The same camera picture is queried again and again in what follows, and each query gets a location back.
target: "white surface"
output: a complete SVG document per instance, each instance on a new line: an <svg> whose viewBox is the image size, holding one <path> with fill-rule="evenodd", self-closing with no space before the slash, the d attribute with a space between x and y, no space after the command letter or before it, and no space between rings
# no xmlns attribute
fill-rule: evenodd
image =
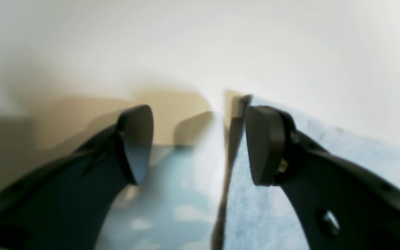
<svg viewBox="0 0 400 250"><path fill-rule="evenodd" d="M400 1L0 0L0 189L149 103L214 216L234 92L400 146Z"/></svg>

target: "blue fabric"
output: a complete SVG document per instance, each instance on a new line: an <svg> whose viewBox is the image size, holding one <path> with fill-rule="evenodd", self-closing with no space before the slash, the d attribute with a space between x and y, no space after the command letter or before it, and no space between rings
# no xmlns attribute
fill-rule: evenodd
<svg viewBox="0 0 400 250"><path fill-rule="evenodd" d="M330 126L288 106L254 98L289 112L297 129L329 152L363 166L400 187L400 149ZM279 187L254 186L249 170L246 135L232 169L227 201L224 250L309 249L300 222Z"/></svg>

